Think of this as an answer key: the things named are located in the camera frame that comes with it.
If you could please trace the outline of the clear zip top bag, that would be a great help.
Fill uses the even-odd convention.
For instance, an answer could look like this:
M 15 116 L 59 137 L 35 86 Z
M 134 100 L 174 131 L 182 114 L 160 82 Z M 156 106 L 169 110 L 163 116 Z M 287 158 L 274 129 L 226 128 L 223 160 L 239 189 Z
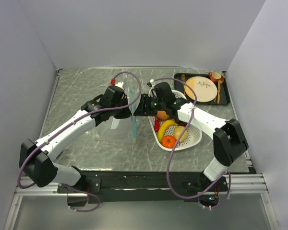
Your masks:
M 127 80 L 111 83 L 98 101 L 101 108 L 116 108 L 128 105 L 136 93 L 128 86 Z M 96 138 L 99 140 L 133 143 L 136 138 L 137 121 L 132 115 L 136 104 L 118 110 L 102 112 L 97 118 Z

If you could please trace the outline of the white perforated plastic basket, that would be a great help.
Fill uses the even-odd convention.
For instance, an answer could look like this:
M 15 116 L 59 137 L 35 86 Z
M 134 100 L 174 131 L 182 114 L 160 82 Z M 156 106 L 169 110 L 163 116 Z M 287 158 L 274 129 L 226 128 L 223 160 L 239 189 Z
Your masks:
M 153 136 L 154 136 L 154 138 L 155 138 L 155 140 L 156 140 L 157 145 L 158 145 L 161 149 L 163 149 L 163 150 L 171 151 L 172 148 L 166 148 L 166 147 L 164 147 L 164 146 L 159 142 L 159 140 L 158 140 L 158 138 L 157 138 L 157 137 L 158 137 L 158 134 L 157 134 L 157 132 L 155 132 L 155 121 L 156 121 L 155 117 L 148 117 L 148 121 L 149 121 L 150 127 L 151 127 L 152 132 L 153 132 Z M 166 130 L 165 130 L 164 136 L 173 136 L 175 139 L 177 139 L 178 136 L 175 136 L 175 135 L 174 135 L 174 134 L 178 134 L 178 132 L 175 132 L 175 129 L 176 129 L 177 127 L 178 127 L 178 126 L 175 126 L 175 125 L 173 125 L 173 126 L 168 126 L 168 127 L 166 128 Z M 175 148 L 176 151 L 191 148 L 191 147 L 197 145 L 197 144 L 201 141 L 201 139 L 202 139 L 202 132 L 201 132 L 198 128 L 190 125 L 190 126 L 188 127 L 188 129 L 187 129 L 186 132 L 187 132 L 186 138 L 183 138 L 183 137 L 182 137 L 182 138 L 180 139 L 180 142 L 177 144 L 177 147 Z

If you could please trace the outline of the red grape bunch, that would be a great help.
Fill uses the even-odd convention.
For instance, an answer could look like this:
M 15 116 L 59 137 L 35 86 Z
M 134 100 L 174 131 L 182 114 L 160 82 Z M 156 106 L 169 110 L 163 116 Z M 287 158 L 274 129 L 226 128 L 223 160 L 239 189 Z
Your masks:
M 187 122 L 183 122 L 180 120 L 176 120 L 176 123 L 178 124 L 178 126 L 183 126 L 183 127 L 186 127 L 186 125 L 187 125 Z

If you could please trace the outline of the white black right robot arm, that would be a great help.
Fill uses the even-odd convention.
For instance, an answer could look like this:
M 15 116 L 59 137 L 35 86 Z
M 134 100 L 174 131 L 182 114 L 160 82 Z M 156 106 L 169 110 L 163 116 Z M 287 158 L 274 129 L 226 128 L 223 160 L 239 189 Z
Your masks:
M 153 88 L 154 95 L 141 94 L 134 116 L 155 116 L 165 111 L 170 117 L 198 128 L 213 140 L 214 158 L 204 170 L 201 187 L 211 191 L 217 186 L 217 178 L 249 147 L 240 123 L 236 119 L 225 120 L 211 115 L 182 97 L 176 98 L 166 82 Z

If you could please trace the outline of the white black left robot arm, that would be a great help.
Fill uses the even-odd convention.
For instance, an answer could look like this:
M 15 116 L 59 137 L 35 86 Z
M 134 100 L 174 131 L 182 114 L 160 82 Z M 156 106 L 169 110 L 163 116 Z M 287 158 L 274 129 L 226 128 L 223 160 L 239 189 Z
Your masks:
M 67 184 L 74 192 L 85 189 L 86 181 L 76 167 L 54 163 L 74 140 L 111 117 L 131 117 L 130 104 L 123 82 L 107 87 L 104 94 L 86 102 L 77 113 L 59 128 L 36 141 L 21 144 L 19 167 L 38 187 L 51 182 Z

